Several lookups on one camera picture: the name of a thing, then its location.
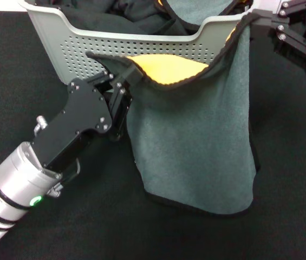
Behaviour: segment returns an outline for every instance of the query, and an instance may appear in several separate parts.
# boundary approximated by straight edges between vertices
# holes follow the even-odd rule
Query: white surface
[[[26,12],[16,0],[0,0],[0,11]]]

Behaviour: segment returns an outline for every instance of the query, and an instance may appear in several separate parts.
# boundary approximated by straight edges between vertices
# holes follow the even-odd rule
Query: yellow fabric
[[[208,67],[207,64],[171,54],[144,54],[127,58],[139,65],[152,80],[164,85],[188,79]]]

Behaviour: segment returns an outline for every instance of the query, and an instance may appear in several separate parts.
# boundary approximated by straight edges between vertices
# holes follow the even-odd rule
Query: black floor mat
[[[67,93],[26,13],[0,12],[0,162]],[[306,259],[306,76],[251,46],[251,123],[262,169],[244,216],[212,218],[146,198],[128,139],[102,140],[81,175],[0,241],[0,260]]]

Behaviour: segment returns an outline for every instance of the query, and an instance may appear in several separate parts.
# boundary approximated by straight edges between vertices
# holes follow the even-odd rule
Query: laundry basket
[[[269,2],[274,7],[272,3],[278,6],[279,1]],[[27,9],[56,73],[65,84],[75,77],[84,79],[104,70],[99,63],[86,57],[86,51],[115,56],[168,53],[209,64],[246,14],[209,17],[191,36],[132,35],[80,30],[56,8],[35,6],[34,0],[18,2]],[[255,0],[248,12],[262,9],[267,5],[264,2]]]

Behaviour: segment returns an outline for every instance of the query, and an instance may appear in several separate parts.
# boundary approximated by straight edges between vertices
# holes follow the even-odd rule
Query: gray towel
[[[219,15],[233,0],[166,0],[174,13],[187,23],[201,25],[204,19]]]
[[[248,28],[221,73],[170,91],[140,84],[131,94],[128,133],[147,192],[216,214],[250,206]]]

